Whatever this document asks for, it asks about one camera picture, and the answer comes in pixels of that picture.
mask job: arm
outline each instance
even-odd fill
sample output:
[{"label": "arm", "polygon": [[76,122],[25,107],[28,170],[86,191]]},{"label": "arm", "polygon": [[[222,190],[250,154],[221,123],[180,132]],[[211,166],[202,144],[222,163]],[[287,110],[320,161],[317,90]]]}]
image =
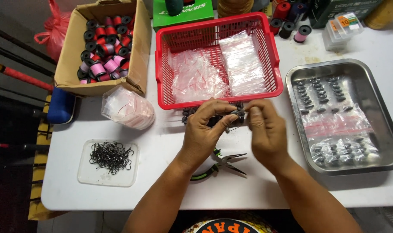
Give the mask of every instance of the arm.
[{"label": "arm", "polygon": [[126,233],[166,233],[178,214],[189,181],[196,169],[214,151],[225,129],[238,115],[224,116],[212,129],[208,121],[215,114],[237,109],[227,101],[212,99],[188,117],[184,144],[175,159],[139,201],[126,222]]},{"label": "arm", "polygon": [[287,153],[286,126],[269,100],[246,107],[256,159],[277,179],[294,218],[307,233],[361,233],[349,212]]}]

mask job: stainless steel tray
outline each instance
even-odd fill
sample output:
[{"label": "stainless steel tray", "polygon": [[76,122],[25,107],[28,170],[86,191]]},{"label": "stainless steel tray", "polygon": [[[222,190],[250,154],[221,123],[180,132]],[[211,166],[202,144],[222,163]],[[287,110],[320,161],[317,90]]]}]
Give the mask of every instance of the stainless steel tray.
[{"label": "stainless steel tray", "polygon": [[[312,159],[308,139],[303,127],[301,113],[298,108],[293,82],[297,80],[312,79],[314,77],[328,77],[346,75],[350,98],[357,103],[365,113],[374,130],[374,139],[371,139],[378,149],[380,159],[375,164],[352,164],[342,167],[319,167]],[[286,75],[286,84],[293,112],[296,119],[303,151],[308,164],[317,172],[329,175],[350,175],[367,172],[393,170],[393,123],[385,103],[376,86],[374,77],[369,68],[361,61],[355,59],[342,59],[321,63],[296,66]]]}]

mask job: red plastic basket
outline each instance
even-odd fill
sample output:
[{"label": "red plastic basket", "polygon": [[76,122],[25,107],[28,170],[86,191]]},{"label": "red plastic basket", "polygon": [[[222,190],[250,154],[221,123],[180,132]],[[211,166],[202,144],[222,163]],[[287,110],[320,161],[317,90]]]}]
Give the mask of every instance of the red plastic basket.
[{"label": "red plastic basket", "polygon": [[274,35],[270,32],[269,24],[264,13],[255,12],[222,19],[214,19],[199,23],[178,25],[163,28],[156,33],[156,82],[158,83],[158,104],[162,109],[178,109],[199,106],[205,100],[175,103],[172,96],[173,71],[168,63],[168,51],[182,52],[187,49],[203,48],[211,55],[211,64],[220,70],[219,75],[229,85],[225,71],[219,40],[246,30],[249,35],[258,40],[257,50],[260,58],[266,93],[231,96],[230,91],[224,100],[229,102],[263,99],[276,97],[283,92],[283,82],[279,70],[279,56],[277,55]]}]

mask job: white table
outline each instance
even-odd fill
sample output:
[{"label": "white table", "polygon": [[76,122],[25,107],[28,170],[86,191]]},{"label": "white table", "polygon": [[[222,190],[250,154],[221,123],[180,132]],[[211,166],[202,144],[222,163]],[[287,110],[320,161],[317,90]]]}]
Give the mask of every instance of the white table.
[{"label": "white table", "polygon": [[[366,28],[349,43],[349,52],[327,52],[321,30],[314,30],[304,44],[276,37],[280,72],[298,65],[354,58],[372,71],[393,120],[393,24],[389,30]],[[101,98],[81,101],[75,122],[54,126],[42,189],[42,202],[51,210],[132,210],[156,181],[182,146],[184,126],[181,112],[165,111],[157,103],[155,81],[155,34],[148,64],[146,98],[156,112],[155,123],[143,131],[127,129],[100,115]],[[308,168],[294,121],[287,89],[272,99],[286,119],[288,151],[302,167]],[[136,182],[128,188],[81,184],[77,181],[82,147],[90,139],[134,140],[141,147]],[[217,147],[224,155],[248,153],[234,163],[246,177],[220,171],[216,177],[189,185],[181,209],[283,209],[288,208],[275,177],[256,161],[250,149],[251,132],[243,126],[221,136]],[[207,161],[203,166],[212,165]],[[344,177],[327,177],[309,172],[345,206],[393,206],[393,171]]]}]

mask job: hand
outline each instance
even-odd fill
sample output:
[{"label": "hand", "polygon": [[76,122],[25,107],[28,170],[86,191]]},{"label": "hand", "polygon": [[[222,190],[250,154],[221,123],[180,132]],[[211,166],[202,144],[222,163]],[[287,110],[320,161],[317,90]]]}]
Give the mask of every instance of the hand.
[{"label": "hand", "polygon": [[203,103],[195,114],[188,117],[184,144],[175,159],[185,164],[193,173],[213,153],[218,139],[225,129],[238,119],[238,115],[225,115],[212,129],[206,126],[209,119],[216,114],[236,109],[228,101],[214,98]]},{"label": "hand", "polygon": [[287,152],[286,123],[277,115],[272,102],[253,100],[248,112],[252,131],[251,149],[256,159],[273,174],[279,172],[292,159]]}]

